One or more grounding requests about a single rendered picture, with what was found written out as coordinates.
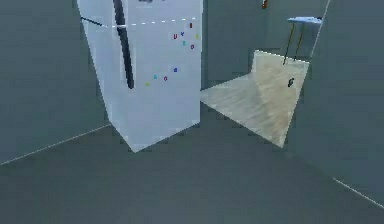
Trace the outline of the white fridge with magnets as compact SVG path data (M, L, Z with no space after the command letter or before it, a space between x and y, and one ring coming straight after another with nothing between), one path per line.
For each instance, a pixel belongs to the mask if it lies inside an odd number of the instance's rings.
M110 123L139 152L200 122L203 0L76 0ZM125 76L125 28L134 88Z

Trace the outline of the pale blue table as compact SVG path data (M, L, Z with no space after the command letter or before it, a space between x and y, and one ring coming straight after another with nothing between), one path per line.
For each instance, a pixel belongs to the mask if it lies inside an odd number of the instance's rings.
M287 41L286 50L285 50L285 54L284 54L283 63L286 63L289 48L290 48L290 45L292 42L292 37L293 37L294 31L295 31L295 27L297 25L301 26L299 40L298 40L298 43L297 43L297 46L295 49L295 55L294 55L293 60L297 59L298 51L300 49L300 46L301 46L301 43L303 40L305 27L307 25L315 25L315 26L321 27L321 25L323 23L323 18L322 17L291 17L291 18L287 19L287 22L291 24L291 28L289 31L289 36L288 36L288 41Z

